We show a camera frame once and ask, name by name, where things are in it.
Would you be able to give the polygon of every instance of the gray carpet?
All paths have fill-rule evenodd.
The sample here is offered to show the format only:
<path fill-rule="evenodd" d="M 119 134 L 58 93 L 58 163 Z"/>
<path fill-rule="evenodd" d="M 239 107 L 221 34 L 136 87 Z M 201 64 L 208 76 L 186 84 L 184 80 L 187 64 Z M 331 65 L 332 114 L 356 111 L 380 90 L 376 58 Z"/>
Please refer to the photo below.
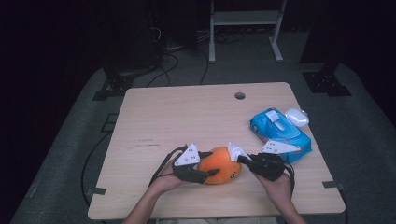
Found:
<path fill-rule="evenodd" d="M 275 61 L 268 36 L 246 35 L 243 41 L 217 44 L 217 61 L 208 66 L 203 84 L 288 82 L 301 108 L 309 114 L 309 126 L 334 180 L 346 188 L 349 223 L 394 223 L 394 126 L 364 89 L 359 77 L 342 64 L 335 75 L 352 96 L 311 93 L 302 72 L 317 71 L 321 64 L 298 63 L 307 33 L 280 34 L 283 63 Z M 200 49 L 207 54 L 207 44 Z M 178 58 L 178 65 L 168 73 L 170 84 L 199 85 L 206 67 L 204 54 L 182 50 L 173 55 Z M 163 57 L 165 70 L 174 63 L 174 58 Z M 161 72 L 158 69 L 138 77 L 133 88 L 146 87 Z M 98 70 L 81 92 L 12 223 L 95 223 L 87 216 L 81 176 L 84 191 L 95 187 L 111 136 L 101 130 L 107 116 L 119 113 L 122 103 L 122 97 L 92 100 L 105 79 L 103 70 Z M 150 87 L 167 85 L 166 76 L 162 76 Z M 309 223 L 345 223 L 345 214 L 304 217 Z"/>

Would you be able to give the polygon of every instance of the blue package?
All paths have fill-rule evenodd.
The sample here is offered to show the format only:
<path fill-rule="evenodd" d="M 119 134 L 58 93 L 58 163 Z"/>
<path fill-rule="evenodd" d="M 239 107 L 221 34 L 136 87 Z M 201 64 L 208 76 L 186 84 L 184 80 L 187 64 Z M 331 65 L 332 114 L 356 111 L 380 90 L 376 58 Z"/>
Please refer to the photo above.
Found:
<path fill-rule="evenodd" d="M 280 154 L 289 163 L 312 151 L 311 139 L 275 108 L 269 108 L 254 116 L 250 121 L 250 130 L 264 143 L 274 140 L 300 147 L 298 151 Z"/>

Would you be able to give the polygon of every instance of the dark background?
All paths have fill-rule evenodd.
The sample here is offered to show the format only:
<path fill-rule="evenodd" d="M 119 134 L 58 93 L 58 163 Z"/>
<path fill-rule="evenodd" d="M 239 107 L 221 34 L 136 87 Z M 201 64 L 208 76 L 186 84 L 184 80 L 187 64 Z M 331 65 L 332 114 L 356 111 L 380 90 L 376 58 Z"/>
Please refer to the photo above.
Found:
<path fill-rule="evenodd" d="M 102 67 L 158 65 L 161 46 L 152 43 L 149 27 L 179 36 L 180 31 L 172 29 L 177 19 L 166 11 L 183 13 L 188 8 L 192 23 L 185 25 L 193 31 L 207 29 L 208 2 L 1 2 L 1 223 L 12 218 L 91 75 Z M 216 2 L 220 9 L 277 7 L 273 1 Z M 288 2 L 282 24 L 285 32 L 311 29 L 301 63 L 335 57 L 346 64 L 394 124 L 395 9 L 389 0 L 295 0 Z M 191 35 L 183 38 L 191 41 Z"/>

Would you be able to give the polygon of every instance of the orange ball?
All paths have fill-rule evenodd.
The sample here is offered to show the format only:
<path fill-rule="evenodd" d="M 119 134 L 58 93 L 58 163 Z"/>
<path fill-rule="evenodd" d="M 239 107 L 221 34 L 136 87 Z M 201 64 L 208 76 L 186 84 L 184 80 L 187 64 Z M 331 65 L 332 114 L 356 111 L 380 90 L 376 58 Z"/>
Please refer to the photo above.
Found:
<path fill-rule="evenodd" d="M 231 161 L 227 147 L 215 147 L 210 151 L 213 154 L 201 159 L 197 169 L 204 172 L 216 169 L 219 171 L 215 175 L 209 176 L 204 184 L 223 184 L 239 176 L 242 165 L 239 162 Z"/>

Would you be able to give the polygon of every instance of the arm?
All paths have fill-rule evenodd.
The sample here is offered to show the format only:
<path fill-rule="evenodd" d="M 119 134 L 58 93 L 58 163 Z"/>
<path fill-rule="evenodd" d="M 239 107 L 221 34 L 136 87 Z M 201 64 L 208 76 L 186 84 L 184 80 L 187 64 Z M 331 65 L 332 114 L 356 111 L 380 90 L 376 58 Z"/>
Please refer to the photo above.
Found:
<path fill-rule="evenodd" d="M 291 201 L 290 178 L 283 174 L 278 180 L 272 182 L 260 175 L 255 175 L 262 183 L 268 198 L 289 224 L 306 224 L 303 217 L 297 212 Z"/>
<path fill-rule="evenodd" d="M 134 209 L 123 221 L 123 224 L 134 223 L 134 224 L 146 224 L 154 210 L 155 203 L 166 191 L 172 190 L 183 184 L 183 181 L 169 175 L 173 173 L 172 162 L 169 161 L 158 178 L 152 182 L 146 192 L 140 198 Z"/>

